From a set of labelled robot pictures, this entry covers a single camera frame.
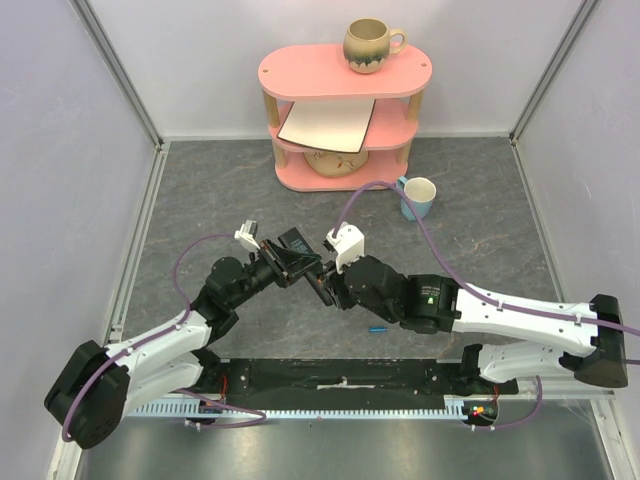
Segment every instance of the shelf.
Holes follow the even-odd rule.
[[[408,165],[399,165],[396,155],[397,150],[373,151],[367,163],[355,172],[344,177],[323,177],[309,166],[302,153],[286,152],[288,164],[285,168],[276,167],[276,175],[285,187],[298,192],[357,190],[373,180],[395,183],[406,174]]]
[[[422,90],[431,78],[431,61],[408,45],[389,55],[372,74],[356,73],[339,45],[295,45],[269,54],[260,63],[258,77],[269,95],[281,100],[337,98],[398,98]]]
[[[287,118],[292,103],[279,108],[282,123]],[[385,98],[376,101],[371,123],[364,139],[363,150],[390,150],[406,145],[418,131],[418,122],[407,121],[408,106],[402,100]],[[308,148],[278,138],[280,127],[269,127],[274,142],[290,152],[313,152],[317,148]]]

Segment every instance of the wooden shelf post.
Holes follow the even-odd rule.
[[[276,145],[275,142],[271,142],[273,144],[273,156],[276,158],[276,167],[284,168],[287,166],[287,156],[284,153],[284,150],[279,145]]]
[[[411,151],[411,142],[407,143],[404,147],[398,151],[398,156],[396,157],[396,162],[399,165],[406,165],[409,163],[409,152]]]
[[[275,97],[272,97],[264,90],[262,91],[262,95],[264,95],[264,106],[267,109],[267,118],[269,119],[270,127],[279,127],[280,126],[280,114],[278,113],[278,101]]]
[[[420,116],[420,105],[422,104],[422,95],[424,94],[424,88],[418,93],[414,93],[409,97],[409,110],[407,110],[407,120],[410,122],[417,122]]]

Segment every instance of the gray floor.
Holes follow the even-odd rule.
[[[438,187],[428,226],[468,281],[513,295],[552,300],[554,292],[531,211],[506,139],[420,139],[410,175]],[[182,308],[173,262],[193,240],[232,232],[246,219],[275,239],[297,226],[321,242],[349,193],[300,194],[282,187],[269,142],[193,142],[171,146],[138,271],[125,336]],[[391,192],[363,195],[349,216],[367,251],[398,271],[443,273]],[[189,295],[222,255],[246,257],[229,240],[203,244],[180,268]],[[214,350],[232,357],[459,358],[484,335],[420,336],[378,325],[363,310],[324,307],[300,282],[270,287],[239,309],[240,322]],[[532,402],[501,402],[500,422],[522,418]],[[607,479],[611,474],[588,403],[546,401],[526,426],[471,433],[459,422],[271,421],[255,428],[197,432],[166,419],[125,419],[83,455],[79,479]]]
[[[524,188],[506,138],[417,139],[409,175],[430,178],[438,196],[427,217],[447,260],[467,281],[512,295],[554,299],[554,291]],[[259,237],[276,237],[296,226],[317,252],[348,192],[297,193],[274,173],[268,141],[171,144],[125,324],[135,336],[177,314],[173,263],[193,240],[233,232],[247,218]],[[366,235],[366,251],[406,274],[438,273],[415,224],[399,212],[389,191],[365,193],[348,217]],[[212,240],[194,249],[180,268],[180,282],[193,298],[212,263],[223,255],[246,259],[232,240]],[[325,307],[306,282],[269,287],[242,306],[240,321],[214,346],[224,357],[439,357],[459,358],[464,345],[501,342],[489,335],[417,335],[391,327],[360,309]]]
[[[500,416],[522,418],[530,408],[503,401]],[[76,478],[613,479],[604,458],[589,403],[549,402],[530,424],[475,433],[429,420],[273,420],[197,433],[177,420],[130,418],[86,452]]]

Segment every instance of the beige ceramic pot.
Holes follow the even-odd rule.
[[[311,168],[325,177],[342,177],[355,172],[367,162],[369,152],[337,153],[326,151],[305,152],[304,158]]]

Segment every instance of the metal frame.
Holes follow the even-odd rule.
[[[519,142],[515,140],[512,141],[512,148],[518,169],[520,170],[522,184],[524,185],[527,199],[531,207],[531,213],[536,224],[538,236],[542,243],[542,249],[549,267],[549,273],[551,275],[556,295],[561,302],[565,302],[566,295],[562,287],[562,281],[558,275],[555,255],[553,254],[553,249],[551,248],[542,217],[536,207],[537,202],[535,200],[535,196],[527,180],[526,168],[524,166],[522,152],[519,148]],[[638,458],[633,449],[633,442],[631,441],[629,432],[625,427],[622,412],[619,409],[619,404],[613,392],[611,397],[608,399],[597,397],[593,398],[591,400],[591,407],[593,408],[593,413],[596,417],[598,433],[600,434],[614,478],[616,480],[640,480]]]
[[[162,148],[156,151],[153,159],[151,171],[149,172],[149,181],[142,197],[138,219],[133,231],[131,245],[122,268],[122,276],[118,289],[113,296],[109,307],[108,323],[106,333],[104,335],[104,343],[117,343],[122,339],[122,330],[124,321],[129,308],[129,300],[133,290],[133,284],[140,264],[142,249],[147,237],[151,214],[155,205],[158,190],[160,189],[160,180],[162,172],[167,161],[170,144],[164,144]],[[47,480],[74,480],[82,450],[75,443],[65,443],[62,438],[58,438],[58,443],[49,465]]]
[[[571,52],[578,36],[584,29],[599,3],[600,0],[583,0],[580,7],[578,7],[577,12],[571,19],[569,27],[556,47],[556,51],[553,52],[551,60],[549,60],[540,80],[538,80],[538,84],[533,89],[531,97],[529,97],[527,104],[522,110],[520,117],[516,121],[516,124],[509,135],[512,140],[517,141],[522,136],[522,133],[527,128],[531,117],[538,109],[540,102],[542,102],[542,99],[549,90],[551,83],[556,78],[560,68],[567,59],[569,52]]]
[[[151,166],[149,181],[147,182],[142,204],[140,205],[138,220],[133,232],[131,245],[127,252],[124,269],[120,278],[120,283],[118,284],[118,290],[115,293],[110,308],[111,313],[109,315],[108,331],[104,340],[105,344],[118,343],[122,339],[122,330],[124,328],[127,310],[129,309],[131,292],[133,291],[136,273],[138,272],[138,266],[140,265],[144,242],[147,238],[147,231],[149,230],[153,207],[156,203],[156,198],[160,189],[162,173],[164,172],[164,166],[167,163],[169,147],[170,144],[165,143],[162,148],[158,150],[153,160],[153,165]]]
[[[153,120],[140,99],[140,96],[133,86],[131,79],[120,62],[115,49],[109,41],[104,28],[90,4],[90,1],[70,0],[70,2],[74,6],[81,21],[84,23],[89,35],[92,37],[116,83],[133,108],[145,130],[145,133],[151,142],[157,147],[157,153],[149,175],[149,182],[140,206],[140,213],[135,226],[131,247],[129,248],[129,252],[124,263],[118,290],[114,295],[110,308],[111,313],[109,315],[109,326],[105,335],[105,343],[113,343],[121,340],[122,329],[129,306],[129,299],[131,297],[134,279],[140,262],[146,233],[151,219],[151,213],[153,211],[153,206],[160,186],[164,165],[166,163],[168,144],[163,145],[163,138],[158,132]],[[527,181],[521,152],[518,148],[518,140],[535,114],[538,106],[542,102],[553,80],[556,78],[560,68],[568,57],[568,54],[574,46],[578,36],[583,31],[599,2],[600,0],[582,1],[533,93],[527,101],[527,104],[520,114],[513,130],[509,134],[509,137],[512,140],[513,151],[522,178],[522,183],[531,206],[536,229],[542,242],[544,255],[547,259],[554,289],[560,301],[565,301],[566,297],[563,293],[553,251],[546,234],[543,220],[536,209],[535,198]],[[638,465],[635,461],[635,454],[630,446],[631,443],[628,441],[628,434],[624,433],[626,428],[621,424],[619,408],[617,402],[615,402],[612,392],[588,387],[585,388],[584,385],[571,380],[544,379],[544,382],[546,391],[545,398],[559,400],[567,399],[567,397],[569,397],[569,399],[580,398],[592,400],[591,404],[596,416],[598,430],[615,478],[624,480],[640,479]],[[533,382],[531,383],[531,388],[523,389],[521,394],[518,395],[519,399],[530,399],[534,396],[535,386]],[[73,480],[78,470],[81,454],[81,449],[75,443],[64,443],[59,439],[46,477],[47,480]]]
[[[116,53],[113,45],[109,41],[109,37],[102,27],[100,20],[98,20],[98,16],[96,15],[93,7],[89,0],[70,0],[74,9],[78,13],[80,20],[84,24],[85,28],[89,32],[89,35],[93,39],[96,47],[100,51],[100,55],[104,59],[107,67],[111,71],[111,75],[114,80],[122,90],[123,95],[133,108],[138,120],[142,124],[145,133],[151,140],[151,142],[156,146],[160,147],[163,144],[163,139],[158,132],[149,112],[145,108],[138,92],[136,91],[131,79],[127,75],[122,62],[118,58],[118,54]]]

